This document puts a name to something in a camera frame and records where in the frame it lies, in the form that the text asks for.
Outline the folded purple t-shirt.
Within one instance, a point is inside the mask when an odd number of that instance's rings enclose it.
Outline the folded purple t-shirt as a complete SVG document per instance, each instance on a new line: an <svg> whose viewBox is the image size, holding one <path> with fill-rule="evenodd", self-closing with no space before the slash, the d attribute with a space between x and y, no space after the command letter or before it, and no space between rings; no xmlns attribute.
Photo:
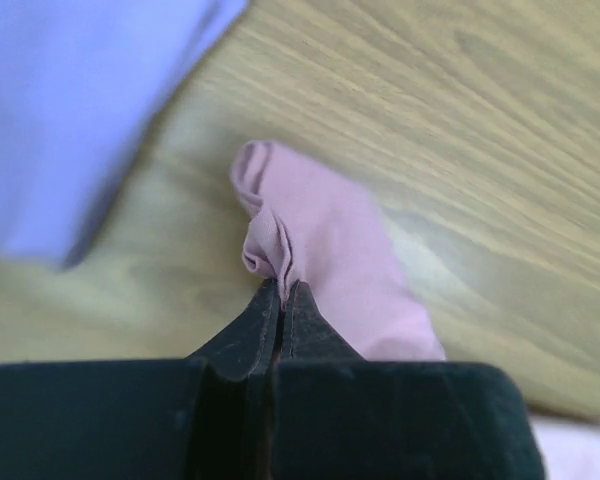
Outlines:
<svg viewBox="0 0 600 480"><path fill-rule="evenodd" d="M0 1L0 257L79 262L242 1Z"/></svg>

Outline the pink t-shirt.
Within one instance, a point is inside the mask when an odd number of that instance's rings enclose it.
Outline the pink t-shirt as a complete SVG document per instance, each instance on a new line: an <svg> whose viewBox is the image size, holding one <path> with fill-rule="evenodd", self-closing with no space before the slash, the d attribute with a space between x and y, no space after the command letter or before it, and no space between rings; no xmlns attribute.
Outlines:
<svg viewBox="0 0 600 480"><path fill-rule="evenodd" d="M247 144L231 181L251 218L244 262L277 280L285 312L303 282L322 317L364 360L451 362L362 187L273 142ZM541 479L600 479L600 427L527 414Z"/></svg>

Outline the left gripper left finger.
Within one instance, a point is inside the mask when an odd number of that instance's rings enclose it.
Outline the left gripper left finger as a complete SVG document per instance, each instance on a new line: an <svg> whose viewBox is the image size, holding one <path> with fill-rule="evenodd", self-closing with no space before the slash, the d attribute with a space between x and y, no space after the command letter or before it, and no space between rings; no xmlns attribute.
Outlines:
<svg viewBox="0 0 600 480"><path fill-rule="evenodd" d="M260 479L280 298L176 359L0 365L0 479Z"/></svg>

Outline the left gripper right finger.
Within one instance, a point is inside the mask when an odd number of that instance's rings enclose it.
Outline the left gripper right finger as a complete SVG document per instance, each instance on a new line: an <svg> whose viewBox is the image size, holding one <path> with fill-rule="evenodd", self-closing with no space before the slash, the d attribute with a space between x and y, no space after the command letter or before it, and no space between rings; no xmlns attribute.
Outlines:
<svg viewBox="0 0 600 480"><path fill-rule="evenodd" d="M514 382L471 362L361 358L295 284L273 375L276 479L541 479Z"/></svg>

